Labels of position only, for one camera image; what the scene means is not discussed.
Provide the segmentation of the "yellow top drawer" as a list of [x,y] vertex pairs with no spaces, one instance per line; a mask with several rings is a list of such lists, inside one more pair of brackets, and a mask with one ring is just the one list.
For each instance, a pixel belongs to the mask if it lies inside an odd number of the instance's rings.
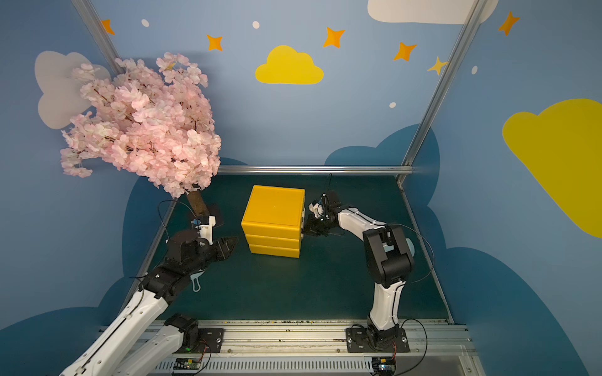
[[300,228],[301,232],[304,231],[305,216],[306,216],[306,209],[304,208],[301,212],[300,222],[299,222],[300,223],[299,228]]

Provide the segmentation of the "yellow drawer cabinet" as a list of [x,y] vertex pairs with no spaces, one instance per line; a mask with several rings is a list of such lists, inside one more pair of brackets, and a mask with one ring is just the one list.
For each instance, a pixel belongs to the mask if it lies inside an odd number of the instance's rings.
[[297,259],[302,232],[300,216],[305,208],[305,190],[255,185],[241,227],[250,252]]

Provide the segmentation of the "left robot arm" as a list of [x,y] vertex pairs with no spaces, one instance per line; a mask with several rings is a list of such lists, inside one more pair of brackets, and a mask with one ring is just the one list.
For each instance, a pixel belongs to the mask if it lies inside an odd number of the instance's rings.
[[210,240],[184,230],[167,241],[166,256],[139,282],[137,291],[102,335],[62,375],[147,375],[166,357],[200,342],[198,322],[175,315],[137,351],[136,341],[212,264],[231,257],[237,237]]

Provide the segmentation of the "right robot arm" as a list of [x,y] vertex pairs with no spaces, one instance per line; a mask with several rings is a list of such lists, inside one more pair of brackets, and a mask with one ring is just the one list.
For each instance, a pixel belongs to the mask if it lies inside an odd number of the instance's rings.
[[375,284],[367,324],[370,341],[375,346],[393,340],[401,330],[401,293],[415,266],[412,242],[402,226],[380,222],[358,208],[343,205],[335,191],[328,191],[308,205],[304,234],[326,236],[335,228],[363,241],[368,273]]

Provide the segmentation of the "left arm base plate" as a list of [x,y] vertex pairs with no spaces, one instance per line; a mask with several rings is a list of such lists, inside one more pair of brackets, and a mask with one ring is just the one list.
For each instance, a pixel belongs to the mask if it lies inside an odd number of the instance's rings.
[[223,328],[197,327],[183,333],[183,345],[177,350],[178,354],[185,353],[220,353],[224,343]]

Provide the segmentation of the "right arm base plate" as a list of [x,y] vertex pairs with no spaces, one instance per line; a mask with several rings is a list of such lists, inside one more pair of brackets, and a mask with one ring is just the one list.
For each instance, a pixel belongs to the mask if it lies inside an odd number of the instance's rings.
[[384,332],[352,324],[345,329],[349,353],[409,353],[409,340],[403,329],[394,327]]

